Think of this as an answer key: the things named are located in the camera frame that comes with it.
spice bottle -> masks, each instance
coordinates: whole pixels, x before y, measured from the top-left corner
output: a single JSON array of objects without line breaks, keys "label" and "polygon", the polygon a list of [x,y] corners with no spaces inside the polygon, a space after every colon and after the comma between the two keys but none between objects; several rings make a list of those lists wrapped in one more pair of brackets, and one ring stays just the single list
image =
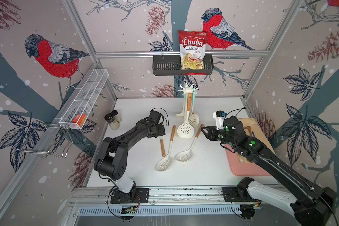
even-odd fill
[{"label": "spice bottle", "polygon": [[109,127],[111,129],[116,130],[119,128],[119,123],[114,119],[114,115],[112,113],[105,115],[104,119],[109,123]]},{"label": "spice bottle", "polygon": [[120,122],[122,121],[121,116],[118,115],[118,111],[113,110],[113,111],[112,111],[112,114],[114,115],[114,119],[115,119],[117,122],[120,123]]}]

chip bag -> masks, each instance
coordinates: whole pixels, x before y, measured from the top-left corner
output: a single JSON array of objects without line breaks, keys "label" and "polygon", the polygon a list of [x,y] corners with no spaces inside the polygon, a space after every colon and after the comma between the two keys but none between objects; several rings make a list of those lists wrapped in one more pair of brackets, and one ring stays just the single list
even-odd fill
[{"label": "chip bag", "polygon": [[204,69],[207,33],[202,31],[178,31],[180,36],[181,69]]}]

black metal basket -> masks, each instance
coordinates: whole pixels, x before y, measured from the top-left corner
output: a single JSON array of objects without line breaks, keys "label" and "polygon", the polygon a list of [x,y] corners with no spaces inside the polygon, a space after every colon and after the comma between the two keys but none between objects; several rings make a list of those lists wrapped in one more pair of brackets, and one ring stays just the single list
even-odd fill
[{"label": "black metal basket", "polygon": [[204,69],[181,70],[181,57],[179,55],[161,55],[153,56],[153,74],[156,76],[162,75],[210,75],[214,69],[212,55],[203,57]]}]

pink cutting board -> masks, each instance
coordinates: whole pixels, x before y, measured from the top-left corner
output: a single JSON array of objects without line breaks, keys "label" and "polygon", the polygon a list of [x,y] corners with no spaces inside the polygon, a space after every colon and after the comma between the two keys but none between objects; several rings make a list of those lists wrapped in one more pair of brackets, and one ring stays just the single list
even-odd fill
[{"label": "pink cutting board", "polygon": [[[227,148],[232,149],[230,145],[225,145]],[[256,165],[255,163],[240,163],[237,159],[236,153],[232,153],[226,150],[228,163],[230,164],[231,172],[235,176],[271,176],[264,169]]]}]

wire shelf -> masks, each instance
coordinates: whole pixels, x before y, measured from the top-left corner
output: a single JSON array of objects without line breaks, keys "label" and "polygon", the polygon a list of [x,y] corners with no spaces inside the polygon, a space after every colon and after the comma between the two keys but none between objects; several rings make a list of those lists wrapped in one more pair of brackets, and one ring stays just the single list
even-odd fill
[{"label": "wire shelf", "polygon": [[59,124],[82,129],[108,77],[106,69],[94,69]]}]

